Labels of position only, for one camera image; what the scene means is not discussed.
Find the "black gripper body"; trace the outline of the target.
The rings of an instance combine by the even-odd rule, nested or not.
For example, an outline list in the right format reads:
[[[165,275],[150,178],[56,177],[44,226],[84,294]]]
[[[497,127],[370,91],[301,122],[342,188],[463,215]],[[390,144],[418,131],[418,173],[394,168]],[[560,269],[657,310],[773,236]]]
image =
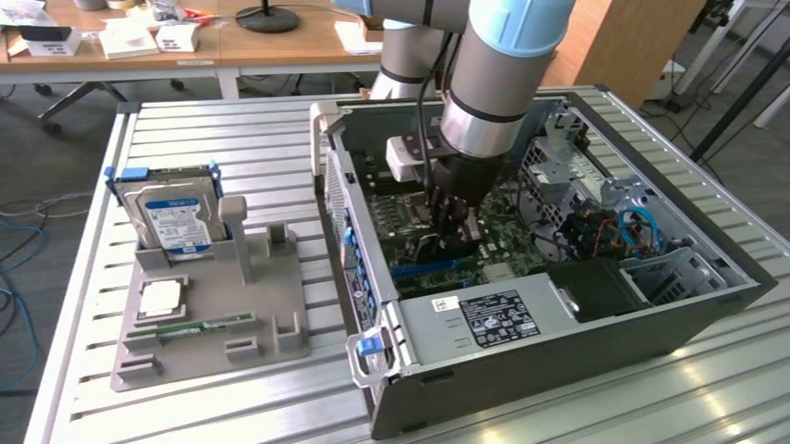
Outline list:
[[[478,204],[494,188],[502,166],[502,156],[443,156],[437,161],[434,183],[446,194],[463,199],[467,204]]]

